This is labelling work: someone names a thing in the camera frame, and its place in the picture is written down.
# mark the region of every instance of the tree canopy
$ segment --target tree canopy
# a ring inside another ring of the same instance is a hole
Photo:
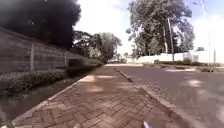
[[[134,39],[138,56],[171,53],[171,39],[175,52],[193,49],[194,32],[188,22],[192,11],[183,0],[135,0],[129,5],[131,27],[127,30]]]
[[[74,52],[105,62],[113,58],[117,46],[121,45],[120,39],[112,33],[94,35],[82,31],[74,33],[74,45],[72,46]]]
[[[0,0],[0,27],[70,49],[77,0]]]
[[[204,47],[198,47],[197,49],[196,49],[196,51],[205,51],[205,48]]]

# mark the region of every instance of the stone wall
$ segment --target stone wall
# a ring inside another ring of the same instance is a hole
[[[80,55],[51,44],[0,29],[0,73],[47,70],[64,67],[69,59],[83,59]]]

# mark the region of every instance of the road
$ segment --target road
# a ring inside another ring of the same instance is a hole
[[[208,128],[224,127],[224,74],[136,65],[116,67]]]

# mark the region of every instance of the red brick pavement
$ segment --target red brick pavement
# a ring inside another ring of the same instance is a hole
[[[26,113],[21,128],[180,128],[112,67],[102,67]]]

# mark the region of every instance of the sidewalk edge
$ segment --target sidewalk edge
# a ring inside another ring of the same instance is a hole
[[[193,120],[190,115],[178,109],[175,105],[171,105],[168,101],[160,98],[157,94],[152,92],[147,85],[137,85],[131,77],[122,72],[118,68],[114,68],[120,73],[125,79],[133,83],[141,91],[144,91],[153,102],[157,103],[164,112],[166,112],[171,118],[173,118],[183,128],[207,128],[201,122]]]

